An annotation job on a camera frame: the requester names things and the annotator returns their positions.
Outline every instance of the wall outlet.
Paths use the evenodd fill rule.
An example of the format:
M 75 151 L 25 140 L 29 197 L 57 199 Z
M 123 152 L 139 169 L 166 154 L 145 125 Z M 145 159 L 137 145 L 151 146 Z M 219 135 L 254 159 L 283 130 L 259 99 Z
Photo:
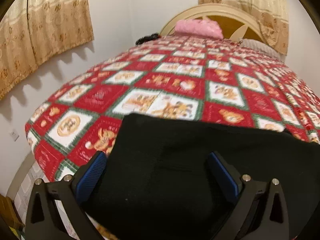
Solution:
M 13 141 L 16 141 L 20 135 L 18 135 L 18 132 L 16 129 L 13 129 L 11 132 L 9 132 L 9 135 L 11 136 Z

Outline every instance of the red checkered blanket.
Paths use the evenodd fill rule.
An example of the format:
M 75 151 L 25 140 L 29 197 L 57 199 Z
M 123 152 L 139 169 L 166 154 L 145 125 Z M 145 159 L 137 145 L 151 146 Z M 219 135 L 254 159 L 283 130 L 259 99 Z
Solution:
M 150 41 L 92 67 L 39 106 L 26 135 L 48 179 L 61 180 L 97 150 L 109 154 L 132 112 L 287 128 L 319 142 L 320 100 L 286 65 L 227 40 L 186 36 Z

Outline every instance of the brown curtain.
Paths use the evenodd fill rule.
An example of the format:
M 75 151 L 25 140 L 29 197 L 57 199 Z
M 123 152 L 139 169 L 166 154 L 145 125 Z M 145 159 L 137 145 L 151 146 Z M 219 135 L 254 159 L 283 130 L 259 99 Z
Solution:
M 199 4 L 203 3 L 228 4 L 251 14 L 257 19 L 265 42 L 287 55 L 289 21 L 286 0 L 199 0 Z
M 0 22 L 0 100 L 53 55 L 92 40 L 88 0 L 15 0 Z

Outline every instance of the bed headboard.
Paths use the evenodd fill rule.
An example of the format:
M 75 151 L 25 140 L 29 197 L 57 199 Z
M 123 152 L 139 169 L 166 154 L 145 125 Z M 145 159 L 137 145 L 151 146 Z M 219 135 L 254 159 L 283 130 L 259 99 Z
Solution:
M 260 26 L 250 14 L 225 4 L 201 4 L 187 9 L 172 18 L 161 30 L 160 35 L 174 33 L 178 20 L 210 19 L 217 21 L 226 39 L 238 41 L 239 38 L 263 41 Z

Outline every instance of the blue gripper pad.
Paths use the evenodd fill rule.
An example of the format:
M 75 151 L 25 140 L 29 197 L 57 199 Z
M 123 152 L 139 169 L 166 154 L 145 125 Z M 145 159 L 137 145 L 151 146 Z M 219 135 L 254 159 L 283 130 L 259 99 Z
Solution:
M 240 173 L 217 152 L 210 153 L 207 162 L 226 200 L 236 204 L 242 190 Z
M 97 151 L 91 160 L 81 166 L 74 175 L 72 185 L 75 199 L 79 205 L 87 201 L 97 185 L 107 165 L 107 156 L 104 152 Z

